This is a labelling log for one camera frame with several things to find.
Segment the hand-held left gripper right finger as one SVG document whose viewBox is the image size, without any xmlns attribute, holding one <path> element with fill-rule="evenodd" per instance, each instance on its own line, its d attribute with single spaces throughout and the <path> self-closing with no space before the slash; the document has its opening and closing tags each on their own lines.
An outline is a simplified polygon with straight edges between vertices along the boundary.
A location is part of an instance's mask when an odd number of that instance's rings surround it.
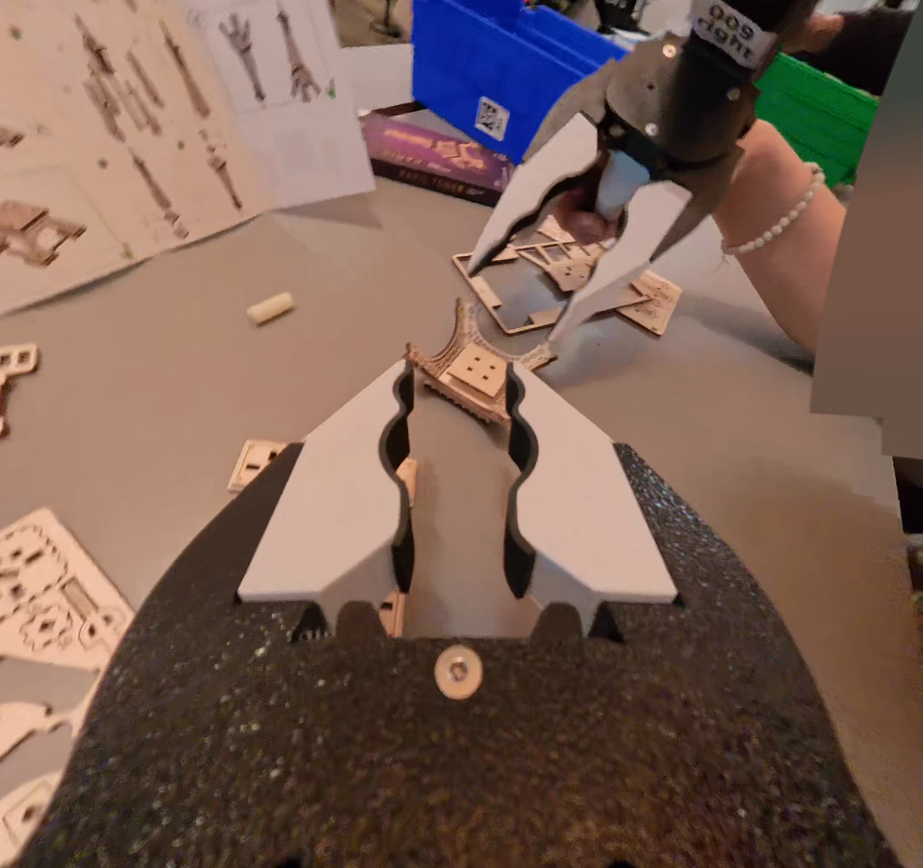
<svg viewBox="0 0 923 868">
<path fill-rule="evenodd" d="M 506 583 L 543 610 L 570 606 L 585 636 L 607 603 L 673 605 L 679 597 L 616 443 L 537 377 L 509 364 Z"/>
</svg>

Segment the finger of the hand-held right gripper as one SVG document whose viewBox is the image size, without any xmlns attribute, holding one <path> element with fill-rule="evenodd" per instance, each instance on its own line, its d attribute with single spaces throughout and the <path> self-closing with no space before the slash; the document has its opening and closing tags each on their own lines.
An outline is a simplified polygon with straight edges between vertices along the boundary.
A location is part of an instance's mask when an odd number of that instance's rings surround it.
<svg viewBox="0 0 923 868">
<path fill-rule="evenodd" d="M 559 198 L 580 185 L 599 156 L 598 126 L 574 116 L 516 169 L 470 255 L 473 278 L 505 250 L 516 235 L 531 232 Z"/>
<path fill-rule="evenodd" d="M 689 190 L 672 182 L 638 189 L 628 204 L 623 234 L 596 263 L 586 285 L 571 296 L 549 332 L 549 347 L 562 347 L 587 321 L 617 308 L 631 282 L 651 265 L 654 253 L 675 244 L 671 230 L 691 199 Z"/>
</svg>

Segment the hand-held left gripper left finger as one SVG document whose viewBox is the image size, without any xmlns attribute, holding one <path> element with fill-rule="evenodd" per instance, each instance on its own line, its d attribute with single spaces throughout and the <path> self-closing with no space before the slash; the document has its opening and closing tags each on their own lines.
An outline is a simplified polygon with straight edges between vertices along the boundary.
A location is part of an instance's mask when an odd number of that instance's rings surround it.
<svg viewBox="0 0 923 868">
<path fill-rule="evenodd" d="M 243 603 L 306 601 L 335 629 L 361 602 L 408 594 L 414 569 L 410 454 L 414 374 L 400 359 L 308 433 L 237 587 Z"/>
</svg>

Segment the wooden tower base model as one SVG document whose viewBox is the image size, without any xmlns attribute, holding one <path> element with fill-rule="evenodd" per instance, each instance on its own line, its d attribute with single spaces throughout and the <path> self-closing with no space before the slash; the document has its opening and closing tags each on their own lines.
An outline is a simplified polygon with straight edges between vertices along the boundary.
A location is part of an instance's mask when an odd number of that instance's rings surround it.
<svg viewBox="0 0 923 868">
<path fill-rule="evenodd" d="M 547 343 L 524 354 L 505 353 L 486 340 L 478 317 L 477 304 L 457 298 L 448 342 L 433 355 L 408 343 L 406 356 L 426 387 L 483 423 L 506 428 L 510 424 L 506 408 L 507 366 L 518 364 L 535 372 L 551 364 L 556 356 Z"/>
</svg>

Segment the grey desk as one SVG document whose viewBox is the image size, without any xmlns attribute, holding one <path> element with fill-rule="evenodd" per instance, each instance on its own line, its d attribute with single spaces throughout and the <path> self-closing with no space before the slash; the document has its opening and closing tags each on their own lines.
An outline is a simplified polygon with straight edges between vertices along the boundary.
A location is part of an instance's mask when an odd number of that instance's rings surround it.
<svg viewBox="0 0 923 868">
<path fill-rule="evenodd" d="M 890 458 L 712 223 L 537 377 L 617 443 L 680 599 L 530 638 L 508 433 L 422 387 L 405 636 L 237 587 L 305 436 L 443 347 L 487 210 L 380 182 L 2 319 L 37 343 L 2 527 L 49 508 L 136 609 L 23 866 L 921 866 L 921 657 Z M 288 292 L 257 326 L 247 309 Z M 227 490 L 247 440 L 288 443 Z"/>
</svg>

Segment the person's right hand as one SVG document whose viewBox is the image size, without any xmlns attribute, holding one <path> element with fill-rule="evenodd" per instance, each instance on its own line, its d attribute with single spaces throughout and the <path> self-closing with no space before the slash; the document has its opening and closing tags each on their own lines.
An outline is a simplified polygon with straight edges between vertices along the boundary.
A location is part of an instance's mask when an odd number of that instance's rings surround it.
<svg viewBox="0 0 923 868">
<path fill-rule="evenodd" d="M 729 188 L 712 214 L 723 251 L 754 249 L 770 238 L 814 184 L 814 169 L 802 161 L 779 131 L 757 120 L 739 141 L 742 156 Z"/>
</svg>

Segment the plywood sheet with tower parts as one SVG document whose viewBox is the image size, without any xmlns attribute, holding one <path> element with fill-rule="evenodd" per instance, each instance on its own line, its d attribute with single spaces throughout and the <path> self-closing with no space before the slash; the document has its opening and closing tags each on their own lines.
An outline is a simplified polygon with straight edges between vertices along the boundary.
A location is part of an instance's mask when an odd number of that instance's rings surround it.
<svg viewBox="0 0 923 868">
<path fill-rule="evenodd" d="M 470 253 L 452 263 L 506 336 L 549 330 L 570 297 L 590 278 L 606 251 L 603 244 L 583 245 L 549 215 L 524 240 L 507 245 L 475 276 L 468 274 Z M 600 314 L 616 313 L 655 336 L 662 336 L 682 296 L 678 285 L 646 271 L 631 280 L 617 301 Z"/>
</svg>

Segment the purple puzzle box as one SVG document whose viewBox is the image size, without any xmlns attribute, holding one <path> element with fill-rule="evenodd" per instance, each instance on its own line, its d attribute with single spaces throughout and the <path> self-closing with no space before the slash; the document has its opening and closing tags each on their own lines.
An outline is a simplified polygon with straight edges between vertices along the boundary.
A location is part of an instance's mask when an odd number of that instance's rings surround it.
<svg viewBox="0 0 923 868">
<path fill-rule="evenodd" d="M 516 165 L 467 137 L 450 137 L 396 116 L 359 119 L 375 176 L 494 208 Z"/>
</svg>

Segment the blue plastic bin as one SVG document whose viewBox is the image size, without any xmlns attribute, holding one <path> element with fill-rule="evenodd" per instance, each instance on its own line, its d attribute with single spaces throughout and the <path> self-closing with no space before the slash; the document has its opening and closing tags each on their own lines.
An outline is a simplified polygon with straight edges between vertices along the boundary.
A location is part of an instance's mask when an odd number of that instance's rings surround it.
<svg viewBox="0 0 923 868">
<path fill-rule="evenodd" d="M 524 0 L 412 0 L 412 97 L 518 164 L 575 83 L 628 50 Z"/>
</svg>

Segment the stack of green bins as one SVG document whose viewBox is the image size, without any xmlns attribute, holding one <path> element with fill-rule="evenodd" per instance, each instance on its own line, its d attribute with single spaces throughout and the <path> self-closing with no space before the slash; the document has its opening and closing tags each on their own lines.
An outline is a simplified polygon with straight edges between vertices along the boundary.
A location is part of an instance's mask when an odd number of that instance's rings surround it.
<svg viewBox="0 0 923 868">
<path fill-rule="evenodd" d="M 855 184 L 880 99 L 788 54 L 777 54 L 757 82 L 756 118 L 772 124 L 834 189 Z"/>
</svg>

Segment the laser-cut plywood parts sheet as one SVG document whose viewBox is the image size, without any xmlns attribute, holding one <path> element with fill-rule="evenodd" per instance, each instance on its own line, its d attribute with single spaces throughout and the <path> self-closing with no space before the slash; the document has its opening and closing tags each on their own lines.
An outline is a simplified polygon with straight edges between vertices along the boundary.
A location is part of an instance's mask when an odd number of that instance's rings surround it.
<svg viewBox="0 0 923 868">
<path fill-rule="evenodd" d="M 112 580 L 49 508 L 40 508 L 1 533 L 1 651 L 13 660 L 93 677 L 79 703 L 5 701 L 1 756 L 25 742 L 67 728 L 76 739 L 103 674 L 135 610 Z"/>
</svg>

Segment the folded assembly instruction booklet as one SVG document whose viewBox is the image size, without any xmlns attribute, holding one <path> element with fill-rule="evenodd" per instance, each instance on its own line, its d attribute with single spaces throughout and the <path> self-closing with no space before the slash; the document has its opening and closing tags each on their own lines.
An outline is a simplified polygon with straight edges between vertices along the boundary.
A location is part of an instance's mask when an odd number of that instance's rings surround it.
<svg viewBox="0 0 923 868">
<path fill-rule="evenodd" d="M 1 313 L 375 187 L 329 0 L 1 0 Z"/>
</svg>

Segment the wooden diamond-hole frame piece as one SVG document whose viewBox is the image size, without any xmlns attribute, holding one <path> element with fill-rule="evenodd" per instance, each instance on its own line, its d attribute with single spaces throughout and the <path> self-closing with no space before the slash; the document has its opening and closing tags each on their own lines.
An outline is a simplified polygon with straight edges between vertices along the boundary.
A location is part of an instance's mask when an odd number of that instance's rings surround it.
<svg viewBox="0 0 923 868">
<path fill-rule="evenodd" d="M 8 431 L 6 418 L 6 391 L 17 377 L 33 373 L 40 360 L 36 343 L 20 343 L 1 347 L 1 437 Z"/>
</svg>

